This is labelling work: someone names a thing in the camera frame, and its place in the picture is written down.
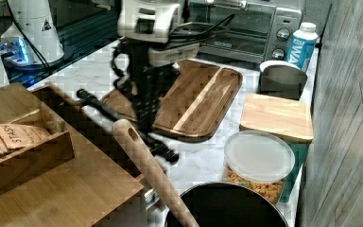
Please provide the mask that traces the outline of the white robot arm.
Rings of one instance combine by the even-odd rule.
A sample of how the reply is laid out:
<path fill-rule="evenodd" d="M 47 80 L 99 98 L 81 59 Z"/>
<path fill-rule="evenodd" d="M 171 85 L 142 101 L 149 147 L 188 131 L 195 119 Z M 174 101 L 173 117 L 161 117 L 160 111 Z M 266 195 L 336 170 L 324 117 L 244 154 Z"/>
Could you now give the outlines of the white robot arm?
<path fill-rule="evenodd" d="M 150 133 L 161 98 L 180 74 L 175 63 L 194 57 L 199 35 L 185 31 L 188 0 L 121 0 L 117 15 L 119 44 L 112 56 L 129 58 L 126 69 L 115 61 L 115 89 L 131 102 L 137 122 L 134 127 L 152 154 L 174 164 L 179 154 Z"/>

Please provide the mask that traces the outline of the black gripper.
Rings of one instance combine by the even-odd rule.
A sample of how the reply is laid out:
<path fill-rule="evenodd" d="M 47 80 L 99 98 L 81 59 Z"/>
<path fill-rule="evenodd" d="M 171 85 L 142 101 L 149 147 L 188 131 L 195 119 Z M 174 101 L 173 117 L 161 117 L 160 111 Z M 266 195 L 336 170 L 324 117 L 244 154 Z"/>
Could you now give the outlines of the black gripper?
<path fill-rule="evenodd" d="M 147 51 L 148 46 L 143 43 L 120 39 L 112 53 L 112 70 L 118 76 L 113 85 L 131 101 L 138 127 L 142 131 L 134 123 L 132 126 L 137 130 L 151 153 L 163 157 L 167 162 L 174 165 L 179 161 L 179 153 L 162 141 L 153 138 L 148 132 L 152 131 L 152 125 L 161 107 L 161 98 L 174 84 L 180 75 L 180 70 L 173 64 L 161 67 L 151 66 L 148 63 Z M 120 54 L 126 54 L 129 57 L 129 64 L 125 71 L 119 69 L 115 63 Z M 85 89 L 78 89 L 77 97 L 82 106 L 91 106 L 97 109 L 112 122 L 125 119 L 124 115 L 114 111 Z"/>

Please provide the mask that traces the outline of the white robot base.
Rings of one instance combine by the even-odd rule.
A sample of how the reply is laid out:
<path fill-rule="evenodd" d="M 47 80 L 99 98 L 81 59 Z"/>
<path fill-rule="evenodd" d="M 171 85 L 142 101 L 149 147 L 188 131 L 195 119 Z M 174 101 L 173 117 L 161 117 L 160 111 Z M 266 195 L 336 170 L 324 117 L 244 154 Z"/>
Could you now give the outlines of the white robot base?
<path fill-rule="evenodd" d="M 19 70 L 51 69 L 73 57 L 60 41 L 49 0 L 6 0 L 11 26 L 0 37 L 3 64 Z"/>

